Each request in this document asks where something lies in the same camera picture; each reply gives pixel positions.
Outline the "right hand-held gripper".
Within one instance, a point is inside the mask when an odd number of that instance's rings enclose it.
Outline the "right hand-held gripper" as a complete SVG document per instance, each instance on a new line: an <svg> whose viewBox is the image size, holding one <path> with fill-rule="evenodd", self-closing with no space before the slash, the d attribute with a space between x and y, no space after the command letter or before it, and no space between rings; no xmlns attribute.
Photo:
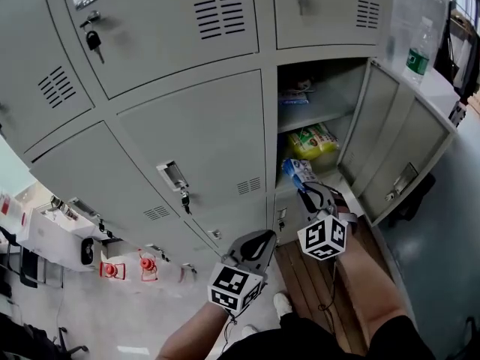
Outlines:
<svg viewBox="0 0 480 360"><path fill-rule="evenodd" d="M334 198L334 191L318 182L306 182L305 192L298 190L302 227L297 231L301 251L316 260L327 260L343 254L347 234L354 233L358 217L350 212L344 199Z"/></svg>

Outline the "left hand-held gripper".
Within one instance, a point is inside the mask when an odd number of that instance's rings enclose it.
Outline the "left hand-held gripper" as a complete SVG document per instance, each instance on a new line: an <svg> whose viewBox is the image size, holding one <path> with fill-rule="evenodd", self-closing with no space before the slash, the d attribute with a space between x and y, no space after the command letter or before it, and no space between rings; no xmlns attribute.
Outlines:
<svg viewBox="0 0 480 360"><path fill-rule="evenodd" d="M276 234L261 229L237 238L216 263L208 282L208 300L226 311L244 311L266 285Z"/></svg>

